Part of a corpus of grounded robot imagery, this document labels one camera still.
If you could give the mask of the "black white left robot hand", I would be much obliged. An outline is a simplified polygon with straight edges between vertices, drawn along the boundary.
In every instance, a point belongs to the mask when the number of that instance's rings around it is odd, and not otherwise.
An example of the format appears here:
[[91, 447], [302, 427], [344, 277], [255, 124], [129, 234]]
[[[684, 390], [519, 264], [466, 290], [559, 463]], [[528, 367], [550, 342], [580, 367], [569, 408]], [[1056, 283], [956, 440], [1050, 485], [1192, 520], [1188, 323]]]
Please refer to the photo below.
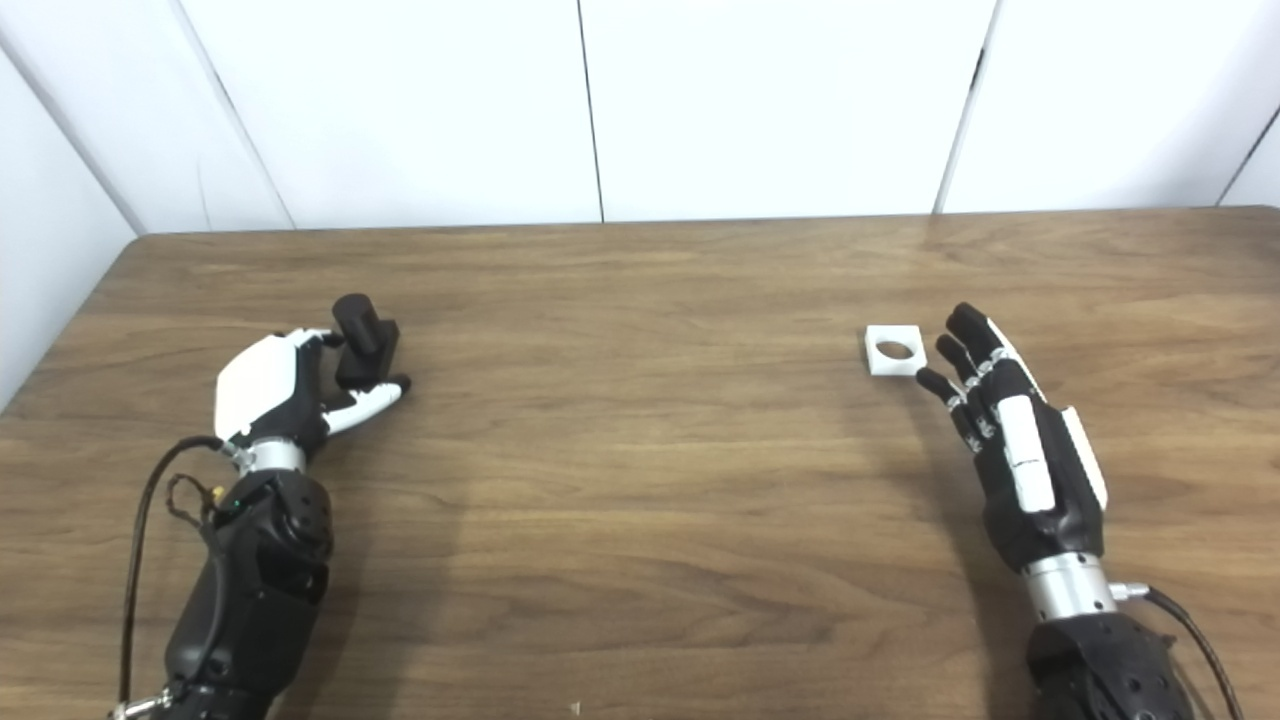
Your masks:
[[297, 328], [268, 334], [219, 373], [214, 432], [239, 455], [243, 473], [303, 471], [333, 437], [397, 404], [411, 388], [403, 374], [323, 392], [323, 357], [340, 348], [334, 331]]

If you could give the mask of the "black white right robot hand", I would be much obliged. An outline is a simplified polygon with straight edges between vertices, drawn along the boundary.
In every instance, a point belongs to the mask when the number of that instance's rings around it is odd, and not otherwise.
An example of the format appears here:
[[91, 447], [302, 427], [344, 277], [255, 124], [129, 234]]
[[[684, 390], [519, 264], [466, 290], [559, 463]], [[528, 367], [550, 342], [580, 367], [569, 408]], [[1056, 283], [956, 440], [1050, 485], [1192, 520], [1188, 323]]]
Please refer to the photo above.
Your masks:
[[983, 524], [1005, 565], [1023, 571], [1064, 553], [1105, 552], [1108, 491], [1074, 407], [1057, 407], [1015, 346], [961, 302], [934, 347], [955, 377], [928, 366], [916, 383], [946, 407], [984, 496]]

